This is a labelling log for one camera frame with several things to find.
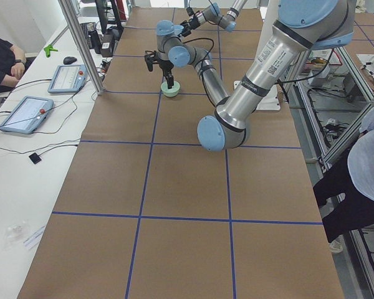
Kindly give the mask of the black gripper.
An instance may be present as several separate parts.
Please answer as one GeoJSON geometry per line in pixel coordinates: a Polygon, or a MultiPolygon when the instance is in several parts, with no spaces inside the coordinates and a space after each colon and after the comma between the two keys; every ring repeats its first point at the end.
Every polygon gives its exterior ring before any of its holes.
{"type": "Polygon", "coordinates": [[[187,28],[187,29],[184,29],[181,33],[183,37],[187,37],[188,35],[191,34],[190,30],[195,30],[200,26],[200,22],[198,18],[194,17],[194,18],[189,19],[188,21],[184,20],[183,22],[180,23],[180,25],[187,28]]]}
{"type": "Polygon", "coordinates": [[[172,75],[173,64],[169,60],[159,61],[160,69],[162,69],[163,76],[166,77],[166,86],[171,88],[174,85],[174,78],[172,75]]]}

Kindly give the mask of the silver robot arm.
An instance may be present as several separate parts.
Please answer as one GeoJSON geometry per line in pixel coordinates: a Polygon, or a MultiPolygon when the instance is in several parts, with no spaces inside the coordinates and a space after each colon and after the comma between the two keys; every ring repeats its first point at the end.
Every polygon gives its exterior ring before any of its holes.
{"type": "Polygon", "coordinates": [[[189,19],[184,20],[180,25],[175,26],[175,34],[178,37],[186,37],[191,34],[191,31],[199,28],[207,22],[218,26],[225,31],[232,32],[236,26],[236,19],[246,1],[234,1],[226,14],[221,13],[217,3],[212,1],[209,1],[209,3],[210,5],[202,11],[195,11],[188,1],[186,12],[188,13],[189,19]]]}
{"type": "Polygon", "coordinates": [[[249,138],[247,119],[298,54],[350,43],[355,6],[355,1],[278,1],[272,35],[232,93],[206,50],[183,43],[171,21],[159,21],[155,59],[160,67],[167,74],[173,67],[192,65],[215,107],[198,123],[201,146],[221,151],[244,144],[249,138]]]}

